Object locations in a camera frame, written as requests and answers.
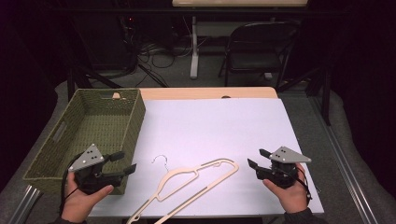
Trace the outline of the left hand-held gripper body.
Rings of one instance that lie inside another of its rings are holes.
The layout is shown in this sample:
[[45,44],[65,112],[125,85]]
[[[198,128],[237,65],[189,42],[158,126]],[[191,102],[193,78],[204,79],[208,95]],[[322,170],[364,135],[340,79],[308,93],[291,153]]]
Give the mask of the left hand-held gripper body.
[[75,174],[79,190],[93,194],[107,185],[120,186],[125,173],[103,172],[110,155],[103,155],[95,144],[91,144],[68,166],[68,171]]

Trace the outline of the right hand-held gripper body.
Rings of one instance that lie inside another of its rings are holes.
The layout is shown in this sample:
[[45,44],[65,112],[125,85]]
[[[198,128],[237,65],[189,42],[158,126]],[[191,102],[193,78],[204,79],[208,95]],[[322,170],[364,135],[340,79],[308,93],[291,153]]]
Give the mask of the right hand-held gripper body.
[[260,180],[268,179],[282,189],[293,186],[298,179],[296,163],[309,163],[312,161],[305,155],[288,147],[280,147],[275,152],[270,153],[270,157],[266,159],[271,162],[271,167],[264,168],[258,165],[255,170],[256,176]]

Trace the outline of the green woven basket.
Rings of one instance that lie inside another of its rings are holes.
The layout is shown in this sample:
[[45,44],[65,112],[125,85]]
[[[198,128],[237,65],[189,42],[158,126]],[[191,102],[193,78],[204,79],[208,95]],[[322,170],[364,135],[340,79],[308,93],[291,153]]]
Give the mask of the green woven basket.
[[132,164],[146,108],[138,89],[79,89],[33,159],[23,180],[45,192],[58,193],[67,164],[90,146],[124,157],[104,165],[106,174]]

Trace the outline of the beige clothes hanger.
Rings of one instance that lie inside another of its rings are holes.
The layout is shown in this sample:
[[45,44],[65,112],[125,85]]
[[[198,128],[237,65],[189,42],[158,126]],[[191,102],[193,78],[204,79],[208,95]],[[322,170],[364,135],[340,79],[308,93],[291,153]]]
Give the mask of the beige clothes hanger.
[[[126,224],[133,224],[134,222],[138,221],[141,218],[143,211],[153,202],[158,201],[162,202],[169,198],[170,196],[174,195],[176,192],[180,191],[181,189],[188,186],[192,181],[199,177],[199,172],[204,170],[207,167],[220,167],[222,164],[229,164],[232,166],[231,170],[225,173],[224,175],[220,176],[219,178],[215,179],[213,182],[209,183],[208,185],[202,187],[198,191],[194,192],[190,198],[185,200],[183,203],[177,205],[173,210],[168,212],[166,215],[161,217],[157,220],[154,224],[163,224],[173,215],[177,214],[179,211],[183,210],[185,207],[196,201],[198,198],[209,192],[219,183],[223,182],[225,179],[229,178],[233,174],[235,174],[239,170],[239,165],[230,159],[216,159],[213,161],[209,161],[195,167],[187,167],[187,168],[177,168],[174,170],[169,171],[159,182],[156,190],[154,193],[129,217],[126,221]],[[187,180],[182,185],[178,186],[177,188],[173,189],[170,193],[165,196],[161,196],[160,193],[163,191],[165,185],[169,182],[170,179],[177,175],[189,174],[192,173],[193,177]]]

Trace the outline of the person's right hand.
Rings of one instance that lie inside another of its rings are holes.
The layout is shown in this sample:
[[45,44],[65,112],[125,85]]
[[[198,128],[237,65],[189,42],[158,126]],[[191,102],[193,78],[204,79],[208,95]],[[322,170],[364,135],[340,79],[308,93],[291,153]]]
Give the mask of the person's right hand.
[[304,187],[304,168],[300,163],[296,163],[296,168],[298,179],[287,189],[282,189],[268,179],[262,181],[264,186],[279,199],[281,206],[288,214],[302,212],[308,207],[307,191]]

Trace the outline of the person's left hand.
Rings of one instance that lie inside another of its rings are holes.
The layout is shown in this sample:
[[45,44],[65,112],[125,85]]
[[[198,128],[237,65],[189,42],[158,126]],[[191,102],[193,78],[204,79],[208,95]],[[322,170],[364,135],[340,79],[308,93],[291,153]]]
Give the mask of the person's left hand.
[[107,185],[94,194],[88,195],[78,189],[75,174],[67,175],[66,196],[61,219],[72,224],[82,224],[93,207],[113,191],[112,185]]

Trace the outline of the black metal stand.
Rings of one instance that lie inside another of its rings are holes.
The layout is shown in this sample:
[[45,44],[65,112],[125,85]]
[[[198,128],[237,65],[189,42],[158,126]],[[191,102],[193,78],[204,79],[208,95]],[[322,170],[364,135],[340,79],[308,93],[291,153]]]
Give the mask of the black metal stand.
[[120,85],[114,83],[106,77],[99,75],[98,73],[92,71],[91,69],[88,69],[85,66],[71,65],[69,73],[67,75],[68,100],[72,99],[77,87],[79,87],[80,89],[92,89],[90,78],[98,80],[109,88],[120,88]]
[[331,97],[331,71],[330,66],[322,65],[315,67],[307,73],[288,81],[286,84],[282,84],[276,88],[278,92],[283,92],[291,87],[301,83],[304,80],[309,79],[308,85],[305,88],[305,94],[307,96],[317,96],[321,91],[321,105],[320,114],[324,119],[325,123],[330,126],[330,97]]

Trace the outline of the black folding chair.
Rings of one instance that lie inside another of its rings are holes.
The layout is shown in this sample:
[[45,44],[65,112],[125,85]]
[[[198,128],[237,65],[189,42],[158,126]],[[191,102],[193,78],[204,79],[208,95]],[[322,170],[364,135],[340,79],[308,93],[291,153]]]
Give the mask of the black folding chair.
[[294,43],[300,34],[299,24],[292,21],[252,22],[237,27],[225,46],[219,76],[224,86],[230,74],[277,74],[278,88]]

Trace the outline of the long aluminium rail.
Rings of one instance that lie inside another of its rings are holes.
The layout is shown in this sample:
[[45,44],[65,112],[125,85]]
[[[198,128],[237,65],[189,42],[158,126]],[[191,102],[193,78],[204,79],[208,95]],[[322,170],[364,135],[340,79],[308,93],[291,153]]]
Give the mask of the long aluminium rail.
[[378,224],[377,218],[375,217],[375,214],[362,191],[357,177],[353,173],[351,166],[347,161],[347,157],[345,156],[332,127],[327,124],[321,115],[321,105],[318,99],[316,97],[309,97],[308,101],[312,105],[314,113],[318,118],[318,122],[330,141],[331,152],[334,156],[338,169],[340,170],[341,176],[344,179],[349,194],[358,209],[363,224]]

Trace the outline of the short aluminium rail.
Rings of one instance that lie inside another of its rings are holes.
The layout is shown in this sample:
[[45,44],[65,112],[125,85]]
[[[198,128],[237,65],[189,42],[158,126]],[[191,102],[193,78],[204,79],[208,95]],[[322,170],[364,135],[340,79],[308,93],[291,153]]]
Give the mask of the short aluminium rail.
[[7,224],[25,224],[41,196],[41,190],[28,185],[23,193],[21,201]]

